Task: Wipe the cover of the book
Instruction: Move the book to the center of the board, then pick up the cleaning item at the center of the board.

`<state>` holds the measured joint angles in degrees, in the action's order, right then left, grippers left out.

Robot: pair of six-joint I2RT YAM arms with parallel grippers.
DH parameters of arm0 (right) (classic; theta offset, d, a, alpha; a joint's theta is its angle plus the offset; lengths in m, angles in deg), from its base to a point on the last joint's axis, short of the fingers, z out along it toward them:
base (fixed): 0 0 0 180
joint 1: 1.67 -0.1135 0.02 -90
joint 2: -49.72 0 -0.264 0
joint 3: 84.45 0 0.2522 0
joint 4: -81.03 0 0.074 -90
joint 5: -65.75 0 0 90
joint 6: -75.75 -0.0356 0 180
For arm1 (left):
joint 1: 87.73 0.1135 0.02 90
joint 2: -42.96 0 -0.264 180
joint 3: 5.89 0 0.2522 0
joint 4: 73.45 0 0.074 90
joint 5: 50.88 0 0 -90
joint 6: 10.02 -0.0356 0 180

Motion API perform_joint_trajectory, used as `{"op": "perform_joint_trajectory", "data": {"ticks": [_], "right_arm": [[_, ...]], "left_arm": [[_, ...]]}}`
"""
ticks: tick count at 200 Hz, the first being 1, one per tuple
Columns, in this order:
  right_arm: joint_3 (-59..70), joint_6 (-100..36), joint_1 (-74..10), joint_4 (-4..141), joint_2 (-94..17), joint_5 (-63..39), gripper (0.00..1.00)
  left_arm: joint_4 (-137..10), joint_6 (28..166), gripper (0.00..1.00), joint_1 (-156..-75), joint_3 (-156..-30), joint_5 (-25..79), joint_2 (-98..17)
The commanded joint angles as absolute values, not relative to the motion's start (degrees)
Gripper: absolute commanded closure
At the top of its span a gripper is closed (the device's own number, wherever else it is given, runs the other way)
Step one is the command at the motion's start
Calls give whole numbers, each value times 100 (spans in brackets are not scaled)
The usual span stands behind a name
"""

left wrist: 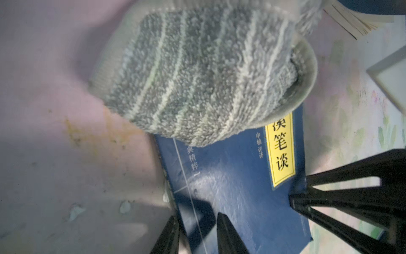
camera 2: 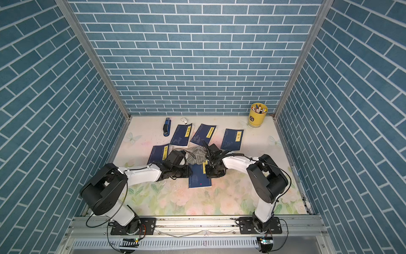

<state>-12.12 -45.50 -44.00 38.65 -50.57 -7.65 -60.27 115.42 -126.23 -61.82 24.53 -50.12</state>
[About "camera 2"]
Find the blue book Mengxi notes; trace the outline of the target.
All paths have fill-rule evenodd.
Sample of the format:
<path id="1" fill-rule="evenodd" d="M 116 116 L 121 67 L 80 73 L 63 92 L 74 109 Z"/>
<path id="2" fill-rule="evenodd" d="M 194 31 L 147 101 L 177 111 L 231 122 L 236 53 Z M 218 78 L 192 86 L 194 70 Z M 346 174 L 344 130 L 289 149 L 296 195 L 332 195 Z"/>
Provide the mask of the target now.
<path id="1" fill-rule="evenodd" d="M 189 188 L 211 187 L 211 179 L 206 175 L 207 162 L 191 165 L 192 175 L 189 177 Z"/>

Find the blue book Shijing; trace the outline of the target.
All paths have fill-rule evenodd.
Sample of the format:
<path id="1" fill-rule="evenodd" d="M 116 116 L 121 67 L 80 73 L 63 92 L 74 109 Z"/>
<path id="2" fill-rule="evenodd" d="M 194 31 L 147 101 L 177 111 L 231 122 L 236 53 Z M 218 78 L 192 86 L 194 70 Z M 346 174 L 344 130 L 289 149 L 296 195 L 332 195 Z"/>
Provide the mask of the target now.
<path id="1" fill-rule="evenodd" d="M 148 164 L 153 164 L 155 162 L 165 160 L 168 156 L 168 153 L 169 153 L 169 144 L 153 146 L 148 159 Z"/>

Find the grey striped cleaning cloth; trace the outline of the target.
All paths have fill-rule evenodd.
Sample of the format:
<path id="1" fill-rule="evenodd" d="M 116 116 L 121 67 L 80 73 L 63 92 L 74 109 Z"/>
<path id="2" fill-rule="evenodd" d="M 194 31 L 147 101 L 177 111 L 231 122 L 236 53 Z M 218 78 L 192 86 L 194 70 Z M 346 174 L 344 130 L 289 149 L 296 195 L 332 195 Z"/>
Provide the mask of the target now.
<path id="1" fill-rule="evenodd" d="M 202 146 L 192 147 L 186 153 L 187 153 L 186 162 L 190 165 L 194 164 L 201 165 L 207 160 L 206 159 L 207 150 Z"/>

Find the blue book Zhuangzi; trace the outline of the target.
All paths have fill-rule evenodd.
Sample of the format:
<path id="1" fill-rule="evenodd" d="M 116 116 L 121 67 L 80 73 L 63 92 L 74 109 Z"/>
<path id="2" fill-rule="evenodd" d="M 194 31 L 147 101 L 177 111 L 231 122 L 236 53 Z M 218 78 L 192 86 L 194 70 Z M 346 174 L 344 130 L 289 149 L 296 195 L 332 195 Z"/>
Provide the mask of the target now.
<path id="1" fill-rule="evenodd" d="M 221 149 L 239 151 L 241 149 L 244 130 L 226 129 Z"/>

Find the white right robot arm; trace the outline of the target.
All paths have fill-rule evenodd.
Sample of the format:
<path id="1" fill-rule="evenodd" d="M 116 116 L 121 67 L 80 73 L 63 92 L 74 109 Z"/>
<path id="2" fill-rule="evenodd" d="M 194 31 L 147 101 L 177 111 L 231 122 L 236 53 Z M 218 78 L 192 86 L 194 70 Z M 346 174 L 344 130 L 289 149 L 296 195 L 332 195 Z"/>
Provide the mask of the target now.
<path id="1" fill-rule="evenodd" d="M 231 153 L 219 149 L 215 144 L 204 143 L 205 158 L 208 161 L 208 178 L 224 177 L 228 170 L 237 170 L 249 176 L 253 189 L 259 197 L 259 203 L 253 213 L 252 223 L 259 233 L 271 230 L 274 210 L 280 197 L 291 187 L 291 177 L 277 166 L 266 154 L 260 157 L 248 157 L 243 153 Z"/>

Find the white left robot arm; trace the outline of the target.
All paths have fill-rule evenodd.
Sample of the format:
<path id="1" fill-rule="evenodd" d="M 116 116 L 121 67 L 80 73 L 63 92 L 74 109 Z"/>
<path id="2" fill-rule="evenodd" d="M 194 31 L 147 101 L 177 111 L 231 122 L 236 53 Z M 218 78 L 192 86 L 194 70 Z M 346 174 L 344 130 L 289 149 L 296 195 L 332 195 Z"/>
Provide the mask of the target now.
<path id="1" fill-rule="evenodd" d="M 93 215 L 106 216 L 109 221 L 123 226 L 128 234 L 133 234 L 139 227 L 140 219 L 136 212 L 119 200 L 121 193 L 127 193 L 132 185 L 168 178 L 188 178 L 191 174 L 186 151 L 175 150 L 166 159 L 143 167 L 125 168 L 106 164 L 81 188 L 79 194 Z"/>

